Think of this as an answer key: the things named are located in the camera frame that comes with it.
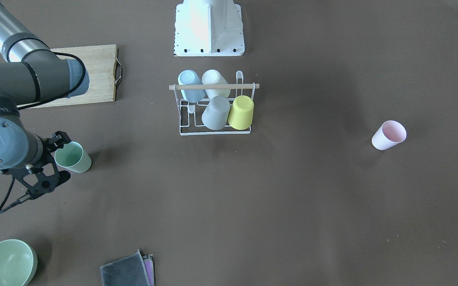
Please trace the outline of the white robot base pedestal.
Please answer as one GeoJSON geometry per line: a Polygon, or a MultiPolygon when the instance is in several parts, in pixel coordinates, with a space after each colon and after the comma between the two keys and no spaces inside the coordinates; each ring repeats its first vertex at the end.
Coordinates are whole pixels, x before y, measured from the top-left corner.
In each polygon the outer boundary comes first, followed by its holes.
{"type": "Polygon", "coordinates": [[[242,9],[232,0],[184,0],[176,6],[173,55],[243,56],[242,9]]]}

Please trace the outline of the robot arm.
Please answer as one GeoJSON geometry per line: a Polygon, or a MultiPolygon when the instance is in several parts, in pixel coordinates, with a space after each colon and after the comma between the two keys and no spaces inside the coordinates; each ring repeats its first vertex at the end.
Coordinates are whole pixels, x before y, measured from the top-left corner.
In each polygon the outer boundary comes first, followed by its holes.
{"type": "Polygon", "coordinates": [[[0,3],[0,172],[27,189],[15,203],[52,192],[70,178],[53,152],[70,142],[63,131],[41,138],[24,127],[20,110],[87,92],[89,75],[77,56],[53,52],[0,3]]]}

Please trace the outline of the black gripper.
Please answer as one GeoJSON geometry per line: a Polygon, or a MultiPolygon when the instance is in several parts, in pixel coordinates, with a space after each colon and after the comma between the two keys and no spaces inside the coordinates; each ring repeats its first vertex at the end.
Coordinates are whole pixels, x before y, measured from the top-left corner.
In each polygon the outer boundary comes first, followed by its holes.
{"type": "Polygon", "coordinates": [[[63,131],[57,131],[50,138],[39,138],[41,147],[40,157],[37,162],[27,164],[24,168],[3,169],[1,174],[11,175],[22,183],[27,189],[28,199],[37,199],[46,193],[53,192],[56,187],[67,182],[71,178],[69,171],[58,171],[56,162],[51,155],[58,149],[64,148],[71,143],[70,137],[63,131]],[[29,184],[24,179],[27,176],[35,176],[37,181],[29,184]]]}

